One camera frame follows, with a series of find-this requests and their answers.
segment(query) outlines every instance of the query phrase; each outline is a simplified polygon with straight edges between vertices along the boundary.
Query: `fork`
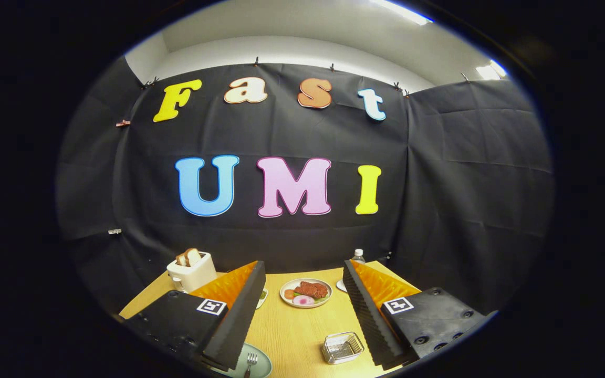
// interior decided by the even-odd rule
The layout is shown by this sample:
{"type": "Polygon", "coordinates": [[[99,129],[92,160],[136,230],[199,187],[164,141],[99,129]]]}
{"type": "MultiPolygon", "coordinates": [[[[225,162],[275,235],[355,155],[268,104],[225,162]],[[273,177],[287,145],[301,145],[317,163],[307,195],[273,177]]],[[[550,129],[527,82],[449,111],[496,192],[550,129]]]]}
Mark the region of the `fork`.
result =
{"type": "Polygon", "coordinates": [[[258,354],[255,354],[255,353],[247,354],[247,364],[249,364],[249,367],[247,368],[247,371],[245,371],[245,373],[244,373],[244,378],[249,378],[252,375],[252,364],[256,364],[256,363],[258,363],[258,354]]]}

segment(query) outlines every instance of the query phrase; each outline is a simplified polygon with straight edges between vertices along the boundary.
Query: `small metal basket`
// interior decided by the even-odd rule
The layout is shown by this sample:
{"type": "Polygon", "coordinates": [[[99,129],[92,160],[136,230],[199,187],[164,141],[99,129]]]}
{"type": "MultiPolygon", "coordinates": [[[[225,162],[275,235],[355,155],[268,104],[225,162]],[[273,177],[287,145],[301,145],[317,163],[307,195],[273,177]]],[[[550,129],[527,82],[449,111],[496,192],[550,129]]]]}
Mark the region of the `small metal basket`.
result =
{"type": "Polygon", "coordinates": [[[363,352],[363,344],[354,332],[342,332],[328,335],[321,348],[324,359],[329,364],[341,364],[351,361],[363,352]]]}

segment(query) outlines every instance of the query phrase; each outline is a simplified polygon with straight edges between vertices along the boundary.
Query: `ceiling light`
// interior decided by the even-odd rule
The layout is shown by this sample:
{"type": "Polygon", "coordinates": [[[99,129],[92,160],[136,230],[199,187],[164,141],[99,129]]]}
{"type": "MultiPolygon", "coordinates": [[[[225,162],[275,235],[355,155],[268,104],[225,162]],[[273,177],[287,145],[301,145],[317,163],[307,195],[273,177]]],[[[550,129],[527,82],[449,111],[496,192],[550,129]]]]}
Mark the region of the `ceiling light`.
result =
{"type": "Polygon", "coordinates": [[[419,24],[419,25],[425,25],[425,24],[428,24],[429,22],[433,22],[430,19],[427,19],[426,17],[424,17],[423,15],[416,14],[412,10],[405,9],[394,3],[386,2],[385,0],[369,0],[369,1],[372,3],[376,3],[378,5],[381,5],[382,7],[385,7],[389,10],[392,10],[392,11],[396,12],[397,14],[402,15],[406,19],[409,19],[410,21],[415,22],[416,24],[419,24]]]}
{"type": "Polygon", "coordinates": [[[489,61],[489,65],[494,69],[494,71],[496,71],[497,74],[499,74],[501,77],[506,76],[506,70],[504,69],[504,67],[499,66],[499,63],[494,62],[493,60],[489,61]]]}
{"type": "Polygon", "coordinates": [[[491,66],[475,67],[475,71],[485,80],[500,80],[501,77],[491,66]]]}

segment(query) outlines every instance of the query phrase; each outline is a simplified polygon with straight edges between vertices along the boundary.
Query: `letter m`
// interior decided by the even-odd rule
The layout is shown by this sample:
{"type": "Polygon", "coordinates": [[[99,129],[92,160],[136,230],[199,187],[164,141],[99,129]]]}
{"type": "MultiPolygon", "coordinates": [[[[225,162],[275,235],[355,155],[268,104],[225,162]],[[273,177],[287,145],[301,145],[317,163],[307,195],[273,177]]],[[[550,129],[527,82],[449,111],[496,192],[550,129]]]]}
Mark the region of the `letter m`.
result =
{"type": "Polygon", "coordinates": [[[298,211],[305,194],[307,201],[302,207],[305,215],[322,215],[331,211],[326,200],[326,174],[331,161],[321,158],[308,160],[297,180],[286,161],[280,157],[264,157],[257,166],[263,170],[264,177],[263,207],[258,209],[261,217],[274,218],[284,213],[284,209],[277,204],[277,194],[290,214],[298,211]]]}

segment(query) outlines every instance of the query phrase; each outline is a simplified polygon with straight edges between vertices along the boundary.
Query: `colorful foam letter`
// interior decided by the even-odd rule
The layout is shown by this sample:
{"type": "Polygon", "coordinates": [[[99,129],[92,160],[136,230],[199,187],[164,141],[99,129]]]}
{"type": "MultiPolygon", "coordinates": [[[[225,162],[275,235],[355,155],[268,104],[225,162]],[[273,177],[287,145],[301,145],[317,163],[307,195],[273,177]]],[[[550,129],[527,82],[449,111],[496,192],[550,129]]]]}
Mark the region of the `colorful foam letter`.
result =
{"type": "Polygon", "coordinates": [[[382,103],[382,98],[375,94],[372,89],[363,89],[358,91],[358,95],[363,97],[363,105],[366,108],[366,113],[374,120],[384,120],[387,115],[380,111],[377,103],[382,103]]]}
{"type": "Polygon", "coordinates": [[[228,211],[235,198],[233,169],[238,164],[239,158],[234,155],[212,159],[212,165],[218,168],[218,196],[214,201],[205,201],[200,197],[200,168],[204,166],[204,160],[199,157],[178,160],[174,167],[179,171],[179,194],[183,208],[199,217],[215,217],[228,211]]]}
{"type": "Polygon", "coordinates": [[[326,174],[331,161],[314,158],[305,163],[300,177],[296,180],[288,169],[286,161],[280,157],[264,157],[256,165],[263,170],[263,207],[258,214],[263,218],[274,218],[284,213],[277,205],[277,193],[286,204],[288,212],[295,214],[302,197],[307,193],[307,202],[302,207],[306,215],[323,215],[331,211],[326,201],[326,174]]]}
{"type": "Polygon", "coordinates": [[[163,98],[158,114],[154,115],[153,122],[171,120],[177,117],[179,112],[175,109],[176,104],[178,103],[179,107],[184,106],[190,98],[190,90],[197,91],[201,86],[202,81],[198,79],[165,88],[165,98],[163,98]]]}
{"type": "Polygon", "coordinates": [[[361,165],[358,174],[361,175],[361,201],[356,206],[356,214],[377,213],[377,177],[382,170],[374,165],[361,165]]]}
{"type": "Polygon", "coordinates": [[[331,95],[329,90],[333,89],[331,82],[324,79],[315,79],[310,77],[300,83],[300,92],[298,93],[298,103],[305,108],[323,109],[331,104],[331,95]]]}
{"type": "Polygon", "coordinates": [[[267,98],[265,80],[260,77],[243,77],[230,83],[230,89],[223,95],[227,103],[260,102],[267,98]]]}

